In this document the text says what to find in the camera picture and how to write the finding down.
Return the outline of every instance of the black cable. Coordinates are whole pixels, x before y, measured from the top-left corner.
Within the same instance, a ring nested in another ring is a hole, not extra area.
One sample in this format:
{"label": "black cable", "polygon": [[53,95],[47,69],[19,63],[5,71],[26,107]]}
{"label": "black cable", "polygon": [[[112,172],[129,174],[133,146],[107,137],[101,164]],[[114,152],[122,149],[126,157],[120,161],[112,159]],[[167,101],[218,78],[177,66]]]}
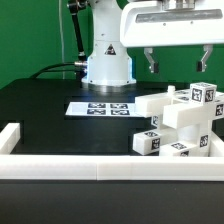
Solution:
{"label": "black cable", "polygon": [[74,66],[74,63],[72,62],[67,62],[67,63],[61,63],[61,64],[55,64],[55,65],[50,65],[50,66],[47,66],[41,70],[39,70],[38,72],[34,73],[33,75],[30,76],[30,79],[36,79],[41,73],[44,73],[46,71],[49,71],[49,69],[52,69],[52,68],[59,68],[59,67],[64,67],[64,66],[71,66],[73,65]]}
{"label": "black cable", "polygon": [[86,8],[85,7],[86,3],[87,3],[86,0],[80,0],[79,2],[77,0],[69,0],[68,5],[67,5],[70,10],[70,13],[72,15],[72,21],[73,21],[75,35],[76,35],[76,39],[77,39],[77,47],[78,47],[78,51],[79,51],[78,57],[79,57],[79,60],[81,60],[81,61],[86,61],[87,57],[84,52],[84,47],[83,47],[83,43],[82,43],[82,35],[81,35],[81,31],[80,31],[79,20],[78,20],[77,14],[78,14],[79,10]]}
{"label": "black cable", "polygon": [[46,70],[44,71],[43,73],[45,72],[79,72],[81,70],[74,70],[74,69],[61,69],[61,70]]}
{"label": "black cable", "polygon": [[78,47],[78,51],[79,51],[78,57],[79,57],[79,60],[85,61],[86,55],[85,55],[84,47],[83,47],[83,43],[82,43],[82,36],[81,36],[81,31],[80,31],[79,20],[78,20],[77,14],[72,15],[72,21],[73,21],[75,33],[76,33],[77,47]]}

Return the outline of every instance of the white rectangular block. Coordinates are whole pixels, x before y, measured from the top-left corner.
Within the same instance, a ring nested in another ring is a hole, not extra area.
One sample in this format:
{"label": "white rectangular block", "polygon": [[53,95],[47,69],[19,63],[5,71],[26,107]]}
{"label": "white rectangular block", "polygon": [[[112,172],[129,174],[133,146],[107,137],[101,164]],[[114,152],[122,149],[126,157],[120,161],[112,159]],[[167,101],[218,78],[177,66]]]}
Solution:
{"label": "white rectangular block", "polygon": [[177,132],[175,129],[154,129],[135,134],[133,140],[133,150],[141,155],[147,155],[158,152],[161,145],[174,141],[177,141]]}
{"label": "white rectangular block", "polygon": [[178,139],[183,141],[194,141],[195,143],[202,136],[211,135],[212,121],[204,121],[200,124],[189,125],[177,129]]}
{"label": "white rectangular block", "polygon": [[165,129],[165,128],[169,128],[166,125],[163,124],[163,115],[157,115],[157,116],[153,116],[151,118],[151,125],[153,125],[154,127],[156,127],[157,129],[161,130],[161,129]]}
{"label": "white rectangular block", "polygon": [[224,142],[214,132],[211,134],[210,157],[224,157]]}
{"label": "white rectangular block", "polygon": [[132,180],[224,180],[223,158],[136,157]]}
{"label": "white rectangular block", "polygon": [[198,156],[207,157],[209,156],[211,143],[211,131],[208,133],[200,134],[198,138]]}
{"label": "white rectangular block", "polygon": [[215,99],[215,120],[224,118],[224,97],[216,97]]}
{"label": "white rectangular block", "polygon": [[97,156],[1,155],[0,179],[96,180]]}
{"label": "white rectangular block", "polygon": [[102,156],[97,160],[97,180],[130,179],[130,156]]}
{"label": "white rectangular block", "polygon": [[223,92],[216,91],[215,97],[224,97],[224,93]]}
{"label": "white rectangular block", "polygon": [[20,124],[9,123],[0,133],[0,154],[10,154],[20,139]]}
{"label": "white rectangular block", "polygon": [[167,93],[135,97],[135,113],[143,117],[152,117],[163,113],[163,107],[171,104]]}
{"label": "white rectangular block", "polygon": [[215,118],[215,103],[206,105],[173,104],[164,107],[163,124],[172,128],[182,128],[203,123]]}
{"label": "white rectangular block", "polygon": [[187,141],[178,141],[160,147],[159,156],[197,156],[197,145]]}
{"label": "white rectangular block", "polygon": [[179,90],[176,91],[172,98],[172,104],[176,103],[188,103],[190,100],[190,90]]}

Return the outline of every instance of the stacked blocks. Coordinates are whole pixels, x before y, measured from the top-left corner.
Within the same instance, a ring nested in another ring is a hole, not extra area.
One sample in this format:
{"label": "stacked blocks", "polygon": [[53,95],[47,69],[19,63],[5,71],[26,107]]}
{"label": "stacked blocks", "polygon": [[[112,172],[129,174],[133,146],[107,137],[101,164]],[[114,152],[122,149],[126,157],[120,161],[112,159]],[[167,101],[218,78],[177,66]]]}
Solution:
{"label": "stacked blocks", "polygon": [[173,94],[136,97],[136,112],[153,116],[151,124],[157,129],[149,131],[151,136],[135,134],[133,150],[142,155],[159,151],[160,156],[209,156],[212,121],[224,118],[224,94],[216,88],[200,82]]}

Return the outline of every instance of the white cube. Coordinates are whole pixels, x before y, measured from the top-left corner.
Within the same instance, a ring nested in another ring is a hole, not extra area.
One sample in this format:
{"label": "white cube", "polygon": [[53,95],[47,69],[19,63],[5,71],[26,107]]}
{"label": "white cube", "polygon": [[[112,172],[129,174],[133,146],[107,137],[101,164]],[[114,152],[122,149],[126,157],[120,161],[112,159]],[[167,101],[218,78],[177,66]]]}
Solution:
{"label": "white cube", "polygon": [[208,104],[215,101],[216,85],[199,82],[190,85],[190,102]]}
{"label": "white cube", "polygon": [[141,155],[148,155],[160,150],[160,146],[176,141],[175,129],[150,130],[134,135],[133,150]]}

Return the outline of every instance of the green wall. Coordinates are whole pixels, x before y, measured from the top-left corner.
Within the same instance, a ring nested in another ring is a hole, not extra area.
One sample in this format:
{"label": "green wall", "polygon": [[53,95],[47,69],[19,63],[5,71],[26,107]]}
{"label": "green wall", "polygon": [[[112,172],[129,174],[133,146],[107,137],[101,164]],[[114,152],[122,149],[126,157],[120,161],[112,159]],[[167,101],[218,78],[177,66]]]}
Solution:
{"label": "green wall", "polygon": [[[124,7],[126,0],[118,0]],[[65,37],[65,61],[77,60],[73,24],[62,0]],[[19,78],[29,77],[37,70],[60,63],[61,43],[58,0],[1,1],[0,7],[0,88]],[[87,54],[92,50],[91,9],[79,13],[81,31]],[[202,46],[155,48],[160,74],[150,74],[143,49],[130,49],[135,61],[134,76],[139,81],[193,82],[206,81],[224,88],[224,45],[215,45],[205,73],[196,72],[196,61],[203,55]],[[43,77],[62,78],[62,74]]]}

